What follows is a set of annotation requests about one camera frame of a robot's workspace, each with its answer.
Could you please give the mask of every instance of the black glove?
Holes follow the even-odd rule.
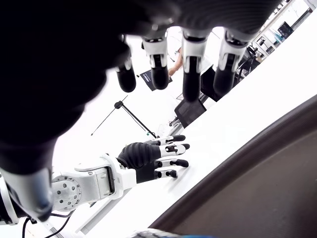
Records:
[[[181,155],[186,149],[189,149],[189,144],[157,146],[136,142],[124,147],[117,159],[124,167],[136,170],[137,183],[164,177],[176,178],[176,170],[156,171],[155,169],[167,166],[188,167],[188,162],[180,159],[157,159]]]

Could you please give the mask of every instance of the person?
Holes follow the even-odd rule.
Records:
[[[182,48],[179,48],[179,50],[177,52],[179,53],[177,61],[174,64],[174,66],[168,70],[168,77],[172,77],[174,75],[174,73],[177,70],[179,70],[181,68],[181,66],[183,65]]]

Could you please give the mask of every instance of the robotic hand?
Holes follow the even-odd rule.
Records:
[[[163,89],[168,82],[166,31],[182,27],[183,94],[194,101],[209,32],[216,26],[226,29],[214,80],[215,91],[225,94],[247,43],[280,1],[122,0],[111,6],[104,1],[54,1],[1,8],[0,172],[7,187],[1,195],[9,195],[15,204],[6,199],[0,207],[15,206],[15,211],[25,210],[41,221],[50,216],[58,137],[101,91],[107,69],[118,67],[126,92],[135,87],[131,53],[122,34],[142,37],[153,83]],[[168,148],[181,151],[180,146]],[[6,214],[0,210],[1,219]]]
[[[118,158],[104,154],[95,160],[78,164],[72,172],[53,171],[53,210],[72,211],[84,203],[93,203],[104,198],[118,199],[124,190],[141,182],[165,177],[176,178],[176,170],[156,169],[188,167],[186,160],[160,159],[184,154],[189,145],[174,144],[184,139],[185,136],[178,135],[145,143],[132,143],[122,150]],[[18,218],[28,215],[10,198],[10,191],[1,174],[0,195],[0,225],[16,225]]]

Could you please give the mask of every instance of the black fingertip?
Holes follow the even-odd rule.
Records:
[[[173,139],[174,141],[183,141],[186,139],[186,136],[185,135],[174,135],[173,138],[174,138]]]
[[[155,67],[151,70],[152,83],[155,88],[162,90],[168,86],[168,70],[165,67]]]
[[[177,178],[177,171],[171,170],[169,176],[171,176],[172,178]]]
[[[120,88],[126,93],[131,93],[137,85],[133,67],[129,70],[123,68],[120,72],[117,72],[117,75]]]
[[[217,95],[223,97],[233,88],[234,74],[228,69],[217,69],[213,81],[213,89]]]
[[[190,148],[190,145],[189,144],[182,144],[186,150],[188,150]]]
[[[189,163],[187,160],[176,160],[176,165],[187,168]]]
[[[200,93],[200,74],[184,73],[183,81],[183,96],[187,102],[194,102],[198,100]]]

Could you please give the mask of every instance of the white surface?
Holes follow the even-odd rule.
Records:
[[[180,158],[187,159],[190,167],[179,171],[179,179],[158,179],[133,188],[87,237],[123,238],[148,227],[258,132],[317,94],[317,48],[310,46],[316,23],[314,12],[246,79],[184,130],[191,148]]]

